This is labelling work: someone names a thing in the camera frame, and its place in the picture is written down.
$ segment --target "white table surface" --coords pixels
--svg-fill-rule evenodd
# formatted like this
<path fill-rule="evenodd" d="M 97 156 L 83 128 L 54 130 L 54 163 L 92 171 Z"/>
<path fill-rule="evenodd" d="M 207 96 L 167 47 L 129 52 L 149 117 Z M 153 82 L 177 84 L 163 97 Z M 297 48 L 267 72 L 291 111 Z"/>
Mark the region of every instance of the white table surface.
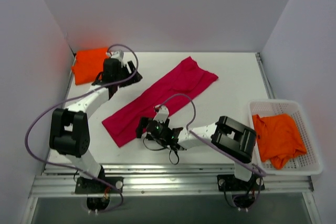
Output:
<path fill-rule="evenodd" d="M 194 99 L 197 115 L 191 127 L 216 122 L 222 115 L 249 125 L 247 103 L 253 99 L 267 99 L 266 89 L 254 53 L 223 52 L 138 52 L 139 73 L 143 79 L 131 86 L 121 88 L 110 101 L 103 104 L 89 119 L 90 151 L 102 164 L 170 164 L 168 150 L 153 152 L 147 150 L 141 140 L 135 139 L 118 148 L 101 121 L 129 104 L 154 82 L 163 77 L 183 59 L 191 56 L 204 70 L 218 75 L 219 79 Z M 126 60 L 133 60 L 131 53 L 125 53 Z M 87 92 L 90 84 L 75 85 L 68 97 Z M 185 126 L 193 116 L 188 104 L 170 117 L 171 127 Z M 147 146 L 157 148 L 156 143 Z M 230 159 L 207 146 L 195 147 L 179 152 L 182 164 L 229 164 Z M 49 161 L 70 163 L 64 156 L 51 150 Z"/>

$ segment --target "plastic basket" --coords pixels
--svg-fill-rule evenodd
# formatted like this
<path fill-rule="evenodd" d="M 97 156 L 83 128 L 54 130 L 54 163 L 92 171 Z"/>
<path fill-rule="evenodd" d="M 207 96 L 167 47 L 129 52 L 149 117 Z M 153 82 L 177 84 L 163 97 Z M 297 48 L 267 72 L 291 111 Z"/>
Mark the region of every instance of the plastic basket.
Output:
<path fill-rule="evenodd" d="M 322 161 L 319 156 L 317 144 L 309 129 L 308 120 L 304 115 L 302 107 L 295 101 L 288 100 L 255 100 L 250 101 L 249 108 L 249 122 L 250 127 L 254 129 L 252 116 L 258 114 L 260 117 L 272 116 L 280 114 L 288 114 L 291 116 L 298 130 L 301 138 L 306 146 L 307 154 L 292 158 L 280 170 L 275 169 L 271 162 L 261 162 L 258 144 L 254 148 L 254 156 L 257 158 L 257 163 L 262 167 L 267 174 L 275 175 L 316 175 L 323 170 Z"/>

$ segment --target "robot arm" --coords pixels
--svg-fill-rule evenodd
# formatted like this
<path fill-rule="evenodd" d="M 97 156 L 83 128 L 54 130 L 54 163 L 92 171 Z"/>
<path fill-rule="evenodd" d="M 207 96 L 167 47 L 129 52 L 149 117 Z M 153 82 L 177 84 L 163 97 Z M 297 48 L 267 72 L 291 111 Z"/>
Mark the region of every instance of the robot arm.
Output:
<path fill-rule="evenodd" d="M 169 111 L 166 106 L 157 106 L 156 116 L 142 118 L 136 130 L 136 136 L 141 137 L 143 130 L 146 138 L 155 140 L 163 147 L 173 151 L 185 151 L 193 147 L 204 145 L 199 139 L 184 127 L 169 128 Z M 204 140 L 217 146 L 220 150 L 231 155 L 244 164 L 252 160 L 253 149 L 256 143 L 256 132 L 231 119 L 221 116 L 216 123 L 190 129 Z M 235 163 L 235 177 L 248 181 L 252 172 Z"/>
<path fill-rule="evenodd" d="M 123 52 L 116 51 L 103 63 L 103 72 L 99 73 L 95 82 L 88 91 L 95 90 L 104 84 L 121 81 L 135 72 L 134 64 L 123 61 Z M 116 93 L 118 87 L 125 87 L 137 83 L 142 76 L 137 72 L 133 78 L 121 84 L 102 87 L 76 103 L 67 106 L 65 109 L 55 109 L 51 118 L 51 129 L 49 146 L 59 154 L 66 156 L 73 165 L 90 173 L 91 175 L 103 178 L 104 170 L 91 155 L 89 149 L 90 134 L 88 119 L 105 102 L 109 101 Z M 80 176 L 90 179 L 86 174 Z"/>

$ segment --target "magenta cloth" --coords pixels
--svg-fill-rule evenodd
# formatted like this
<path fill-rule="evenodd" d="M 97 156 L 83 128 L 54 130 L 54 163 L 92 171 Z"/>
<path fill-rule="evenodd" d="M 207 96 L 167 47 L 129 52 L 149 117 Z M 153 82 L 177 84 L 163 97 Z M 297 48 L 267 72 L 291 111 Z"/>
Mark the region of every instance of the magenta cloth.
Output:
<path fill-rule="evenodd" d="M 102 124 L 115 143 L 122 147 L 136 138 L 135 130 L 142 116 L 155 116 L 154 106 L 177 93 L 186 94 L 194 99 L 217 79 L 217 75 L 201 69 L 196 61 L 188 57 L 134 101 L 102 121 Z M 178 96 L 165 105 L 171 116 L 189 102 L 186 97 Z"/>

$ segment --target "orange shirt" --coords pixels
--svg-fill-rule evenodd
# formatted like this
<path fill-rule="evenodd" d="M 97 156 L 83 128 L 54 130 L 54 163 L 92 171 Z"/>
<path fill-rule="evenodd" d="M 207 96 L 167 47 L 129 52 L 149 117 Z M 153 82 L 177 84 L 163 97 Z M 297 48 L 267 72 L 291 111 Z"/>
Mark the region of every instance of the orange shirt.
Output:
<path fill-rule="evenodd" d="M 94 82 L 99 72 L 103 71 L 103 62 L 108 58 L 107 47 L 78 51 L 76 63 L 71 67 L 75 75 L 75 84 Z"/>
<path fill-rule="evenodd" d="M 270 160 L 281 169 L 291 158 L 307 153 L 295 121 L 287 114 L 260 118 L 253 116 L 262 162 Z"/>

